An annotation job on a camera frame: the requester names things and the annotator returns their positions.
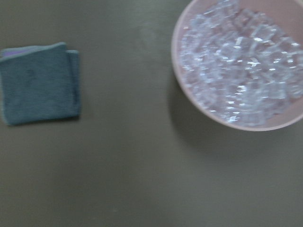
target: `round container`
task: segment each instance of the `round container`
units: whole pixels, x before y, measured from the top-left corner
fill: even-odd
[[[275,130],[291,125],[302,119],[303,97],[292,103],[283,114],[275,115],[271,119],[267,120],[265,124],[255,127],[243,127],[234,123],[229,123],[215,116],[214,114],[199,105],[195,97],[191,94],[191,92],[182,82],[182,76],[185,74],[186,71],[179,64],[181,39],[189,27],[189,21],[193,19],[195,15],[203,13],[207,8],[216,3],[216,0],[193,0],[181,14],[174,30],[171,49],[172,61],[177,80],[186,96],[201,112],[206,114],[208,117],[221,124],[240,130]],[[274,19],[274,22],[279,25],[297,43],[301,45],[303,44],[303,0],[240,0],[240,8],[249,8],[253,11],[260,11],[266,13],[269,17],[272,17]]]

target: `bowl of ice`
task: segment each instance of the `bowl of ice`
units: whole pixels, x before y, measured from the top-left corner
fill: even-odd
[[[283,128],[303,118],[303,1],[193,0],[172,39],[189,100],[224,125]]]

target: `pile of ice cubes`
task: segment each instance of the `pile of ice cubes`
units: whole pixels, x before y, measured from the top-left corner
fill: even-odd
[[[221,119],[258,126],[303,96],[303,50],[264,13],[221,0],[182,37],[183,82]]]

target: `blue cloth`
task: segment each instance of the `blue cloth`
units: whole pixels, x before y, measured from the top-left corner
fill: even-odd
[[[17,125],[80,114],[79,53],[65,43],[1,51],[2,118]]]

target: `bowl rim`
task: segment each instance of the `bowl rim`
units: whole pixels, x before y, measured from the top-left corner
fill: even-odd
[[[184,18],[187,16],[187,13],[191,10],[191,8],[201,0],[192,0],[182,11],[181,15],[179,16],[177,23],[175,24],[174,27],[174,31],[173,31],[173,35],[172,35],[172,39],[171,39],[171,59],[172,59],[172,64],[173,64],[173,69],[175,72],[175,76],[176,79],[182,89],[182,91],[185,93],[185,95],[187,96],[187,98],[190,100],[190,102],[202,113],[204,113],[206,116],[208,116],[209,118],[213,119],[214,121],[223,124],[225,126],[234,128],[234,129],[238,129],[238,130],[243,130],[243,131],[272,131],[272,130],[277,130],[277,129],[281,129],[284,127],[287,127],[289,125],[292,125],[296,122],[298,122],[299,120],[301,120],[303,118],[303,113],[301,113],[300,115],[298,115],[297,117],[276,125],[276,126],[271,126],[271,127],[262,127],[261,126],[256,126],[256,127],[248,127],[248,126],[240,126],[240,125],[236,125],[236,124],[232,124],[232,123],[228,123],[227,121],[222,120],[221,118],[215,116],[214,114],[210,113],[209,111],[207,111],[206,109],[204,109],[198,102],[197,100],[193,97],[193,95],[189,92],[189,90],[186,88],[185,84],[182,81],[181,75],[183,74],[182,70],[180,69],[181,67],[178,64],[178,35],[181,29],[184,29],[183,27],[181,27],[181,25],[183,24]],[[303,7],[303,0],[294,0],[295,2],[297,2],[299,5],[301,5]]]

